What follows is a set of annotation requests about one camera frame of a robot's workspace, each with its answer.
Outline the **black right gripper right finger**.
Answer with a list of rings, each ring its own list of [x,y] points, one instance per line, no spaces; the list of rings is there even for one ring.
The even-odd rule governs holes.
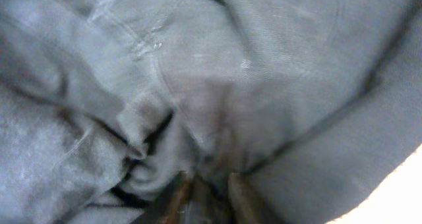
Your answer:
[[[261,198],[246,177],[231,173],[227,180],[228,197],[235,219],[240,224],[283,224],[279,217]]]

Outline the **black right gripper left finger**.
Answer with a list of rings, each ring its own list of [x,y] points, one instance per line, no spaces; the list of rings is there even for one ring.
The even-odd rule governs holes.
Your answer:
[[[179,172],[131,224],[179,223],[179,211],[189,199],[191,187],[192,178],[189,174],[185,171]]]

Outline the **black t-shirt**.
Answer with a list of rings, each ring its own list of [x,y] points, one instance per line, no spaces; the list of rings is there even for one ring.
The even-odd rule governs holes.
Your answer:
[[[1,222],[130,223],[180,171],[288,223],[421,144],[421,0],[1,0]]]

